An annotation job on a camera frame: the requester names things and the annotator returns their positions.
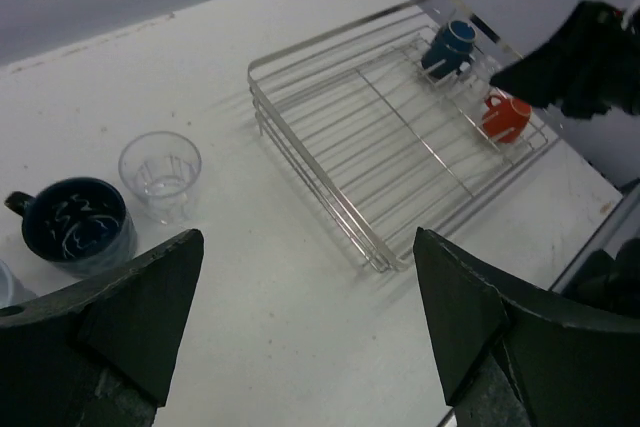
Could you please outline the large dark blue mug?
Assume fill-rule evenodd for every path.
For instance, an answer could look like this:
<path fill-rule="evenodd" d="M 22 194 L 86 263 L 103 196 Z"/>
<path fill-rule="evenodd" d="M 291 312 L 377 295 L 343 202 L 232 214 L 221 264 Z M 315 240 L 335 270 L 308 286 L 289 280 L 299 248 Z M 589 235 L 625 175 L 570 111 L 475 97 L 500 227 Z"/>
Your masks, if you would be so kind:
<path fill-rule="evenodd" d="M 4 205 L 22 218 L 28 249 L 69 275 L 84 279 L 133 259 L 138 238 L 120 192 L 92 177 L 56 182 L 35 196 L 14 191 Z"/>

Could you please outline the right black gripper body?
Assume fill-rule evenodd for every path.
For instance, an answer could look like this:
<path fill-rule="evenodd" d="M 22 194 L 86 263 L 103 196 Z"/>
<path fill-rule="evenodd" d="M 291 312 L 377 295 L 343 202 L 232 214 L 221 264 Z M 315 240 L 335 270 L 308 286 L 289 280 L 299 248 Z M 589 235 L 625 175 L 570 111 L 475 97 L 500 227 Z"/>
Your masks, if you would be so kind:
<path fill-rule="evenodd" d="M 624 19 L 603 1 L 581 1 L 563 27 L 570 72 L 561 110 L 590 119 L 619 109 L 639 114 L 639 16 Z"/>

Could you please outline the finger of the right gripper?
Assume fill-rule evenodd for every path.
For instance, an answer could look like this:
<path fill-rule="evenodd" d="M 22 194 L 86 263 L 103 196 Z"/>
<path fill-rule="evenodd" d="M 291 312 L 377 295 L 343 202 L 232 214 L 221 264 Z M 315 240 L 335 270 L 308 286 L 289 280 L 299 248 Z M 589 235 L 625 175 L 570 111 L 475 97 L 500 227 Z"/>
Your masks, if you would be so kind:
<path fill-rule="evenodd" d="M 535 108 L 545 109 L 550 105 L 561 108 L 570 77 L 563 27 L 571 14 L 545 43 L 494 74 L 490 85 Z"/>

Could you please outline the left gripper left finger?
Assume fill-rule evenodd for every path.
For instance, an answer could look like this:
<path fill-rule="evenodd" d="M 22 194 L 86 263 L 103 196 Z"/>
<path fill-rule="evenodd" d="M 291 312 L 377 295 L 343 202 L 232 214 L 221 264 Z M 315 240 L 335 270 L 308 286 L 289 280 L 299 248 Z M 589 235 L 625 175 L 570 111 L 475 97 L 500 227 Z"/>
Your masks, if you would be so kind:
<path fill-rule="evenodd" d="M 150 426 L 165 406 L 204 257 L 186 230 L 1 311 L 4 426 Z"/>

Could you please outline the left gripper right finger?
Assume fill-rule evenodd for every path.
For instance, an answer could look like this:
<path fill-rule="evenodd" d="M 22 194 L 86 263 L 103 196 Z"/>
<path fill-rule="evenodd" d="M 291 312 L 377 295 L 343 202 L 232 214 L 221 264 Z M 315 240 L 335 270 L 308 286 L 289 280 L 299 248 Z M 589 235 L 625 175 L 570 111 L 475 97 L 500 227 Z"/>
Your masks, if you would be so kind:
<path fill-rule="evenodd" d="M 459 426 L 635 426 L 639 315 L 541 289 L 419 229 L 413 254 Z"/>

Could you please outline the pale grey-blue mug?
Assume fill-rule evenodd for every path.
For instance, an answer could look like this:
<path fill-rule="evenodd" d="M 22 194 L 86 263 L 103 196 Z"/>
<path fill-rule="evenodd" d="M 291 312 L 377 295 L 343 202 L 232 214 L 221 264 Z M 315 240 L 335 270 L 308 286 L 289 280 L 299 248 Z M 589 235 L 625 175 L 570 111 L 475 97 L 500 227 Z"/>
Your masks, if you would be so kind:
<path fill-rule="evenodd" d="M 0 261 L 0 308 L 22 304 L 36 298 L 37 295 L 26 288 L 9 267 Z"/>

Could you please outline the clear faceted glass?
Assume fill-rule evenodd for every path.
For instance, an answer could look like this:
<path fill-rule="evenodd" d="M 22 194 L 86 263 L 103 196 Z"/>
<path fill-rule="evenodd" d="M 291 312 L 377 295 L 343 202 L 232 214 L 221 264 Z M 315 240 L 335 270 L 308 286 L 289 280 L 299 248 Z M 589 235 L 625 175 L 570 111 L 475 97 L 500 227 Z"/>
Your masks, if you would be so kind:
<path fill-rule="evenodd" d="M 202 173 L 202 156 L 187 137 L 154 131 L 122 150 L 118 172 L 124 186 L 157 222 L 184 223 L 192 217 Z"/>

